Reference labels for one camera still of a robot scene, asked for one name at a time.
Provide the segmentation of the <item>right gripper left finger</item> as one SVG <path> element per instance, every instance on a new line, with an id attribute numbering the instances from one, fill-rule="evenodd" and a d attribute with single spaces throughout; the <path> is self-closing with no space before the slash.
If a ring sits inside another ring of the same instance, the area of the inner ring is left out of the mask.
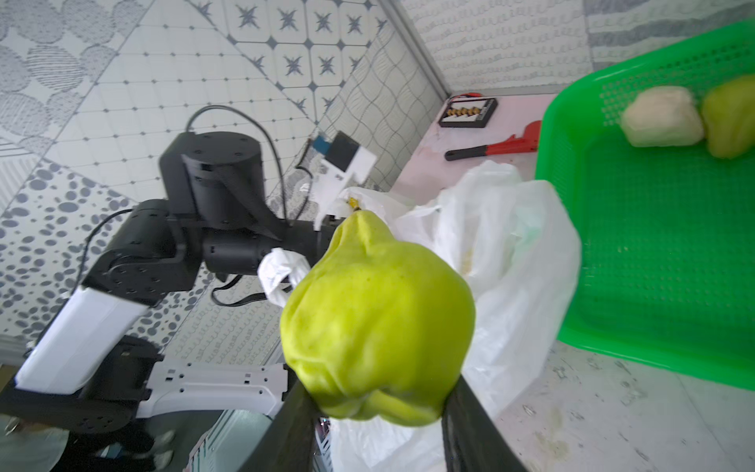
<path id="1" fill-rule="evenodd" d="M 243 472 L 311 472 L 315 470 L 316 421 L 320 409 L 287 365 L 283 405 L 252 454 L 240 466 Z"/>

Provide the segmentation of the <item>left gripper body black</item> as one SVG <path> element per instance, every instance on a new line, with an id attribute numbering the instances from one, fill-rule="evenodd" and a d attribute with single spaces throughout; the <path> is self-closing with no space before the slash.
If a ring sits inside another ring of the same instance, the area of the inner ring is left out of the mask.
<path id="1" fill-rule="evenodd" d="M 179 134 L 159 159 L 167 221 L 180 259 L 212 273 L 253 275 L 273 249 L 314 265 L 337 224 L 285 221 L 265 200 L 260 143 L 232 132 Z"/>

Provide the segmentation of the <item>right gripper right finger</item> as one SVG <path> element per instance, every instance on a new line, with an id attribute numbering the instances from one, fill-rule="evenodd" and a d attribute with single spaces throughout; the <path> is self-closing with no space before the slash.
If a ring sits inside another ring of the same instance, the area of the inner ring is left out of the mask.
<path id="1" fill-rule="evenodd" d="M 447 472 L 527 471 L 464 377 L 446 399 L 442 443 Z"/>

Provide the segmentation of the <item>green pear top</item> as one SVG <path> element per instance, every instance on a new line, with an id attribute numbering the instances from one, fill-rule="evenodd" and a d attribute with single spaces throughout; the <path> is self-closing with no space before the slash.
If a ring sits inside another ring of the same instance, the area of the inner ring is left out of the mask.
<path id="1" fill-rule="evenodd" d="M 741 76 L 705 96 L 701 116 L 707 149 L 716 159 L 736 159 L 754 147 L 754 75 Z"/>

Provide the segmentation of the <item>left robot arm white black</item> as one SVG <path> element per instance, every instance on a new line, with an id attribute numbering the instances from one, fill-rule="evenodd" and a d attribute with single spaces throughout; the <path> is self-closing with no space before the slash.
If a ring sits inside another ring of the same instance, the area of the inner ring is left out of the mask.
<path id="1" fill-rule="evenodd" d="M 265 202 L 261 146 L 232 132 L 179 134 L 159 161 L 166 198 L 137 205 L 2 389 L 3 414 L 73 433 L 192 410 L 273 417 L 293 373 L 164 357 L 130 328 L 201 269 L 253 275 L 280 248 L 316 263 L 333 224 L 288 222 Z"/>

